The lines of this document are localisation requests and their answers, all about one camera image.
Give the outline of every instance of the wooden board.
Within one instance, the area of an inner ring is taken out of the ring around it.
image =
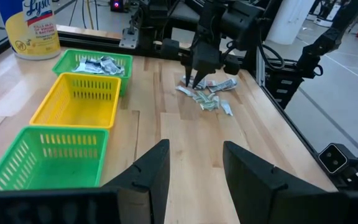
[[[0,158],[56,80],[52,67],[57,60],[22,60],[10,49],[0,55]],[[230,76],[239,82],[235,90],[218,93],[230,102],[234,116],[222,109],[202,111],[177,91],[183,74],[179,62],[134,57],[132,79],[126,96],[119,99],[110,132],[101,184],[159,140],[169,139],[165,223],[239,223],[223,171],[223,141],[234,141],[322,189],[336,190],[247,71]],[[229,76],[219,71],[208,78],[220,82]]]

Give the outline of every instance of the plastic basket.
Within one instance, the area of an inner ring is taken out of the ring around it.
[[[31,125],[111,129],[121,79],[63,73],[30,120]]]
[[[120,96],[125,95],[125,91],[127,90],[129,79],[132,75],[132,61],[133,58],[131,55],[122,55],[122,54],[112,54],[105,52],[96,52],[91,50],[75,50],[69,49],[63,54],[60,60],[53,67],[52,71],[56,73],[56,75],[60,75],[63,72],[72,72],[79,64],[82,58],[87,59],[99,59],[103,56],[112,57],[116,60],[118,65],[124,66],[125,74],[122,77],[119,77],[121,82],[121,90],[119,92]]]
[[[108,132],[28,126],[0,161],[0,190],[98,187]]]

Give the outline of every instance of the concrete floor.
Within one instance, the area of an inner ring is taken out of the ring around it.
[[[53,3],[53,8],[58,11],[55,15],[57,24],[69,25],[75,6],[73,2],[69,4],[70,2],[71,0],[60,0]],[[106,1],[97,3],[107,5]],[[84,27],[81,8],[82,2],[78,1],[71,26]],[[94,10],[93,3],[91,11],[96,24]],[[132,13],[115,13],[109,7],[98,6],[99,29],[121,32],[128,26]],[[87,15],[85,10],[86,26],[89,28]],[[303,27],[292,45],[273,42],[267,42],[267,45],[284,58],[297,60],[302,48],[313,43],[326,30],[309,21]],[[0,29],[0,39],[5,36],[4,30]],[[193,33],[174,29],[173,38],[189,43]],[[317,151],[322,151],[331,142],[338,142],[358,156],[358,38],[354,34],[346,34],[340,48],[322,57],[320,64],[324,67],[324,75],[303,82],[285,112]]]

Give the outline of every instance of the yellow plastic basket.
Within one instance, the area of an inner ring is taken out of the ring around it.
[[[31,125],[111,129],[121,79],[62,73],[30,120]]]

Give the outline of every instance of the green basket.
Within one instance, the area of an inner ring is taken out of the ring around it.
[[[28,126],[0,161],[0,190],[99,187],[108,132]]]
[[[57,76],[59,76],[63,72],[71,72],[72,73],[73,70],[78,67],[78,65],[80,64],[80,60],[82,58],[99,59],[103,56],[108,56],[108,57],[114,58],[118,65],[124,66],[125,74],[121,77],[117,76],[121,79],[121,89],[119,91],[119,95],[124,96],[125,91],[127,90],[129,79],[131,78],[131,75],[132,75],[133,58],[131,55],[96,52],[96,51],[92,51],[92,50],[69,49],[69,50],[66,50],[66,52],[63,54],[63,56],[60,58],[60,60],[53,67],[52,71],[55,72]],[[77,72],[77,73],[99,75],[99,74],[92,74],[92,73],[86,73],[86,72]]]

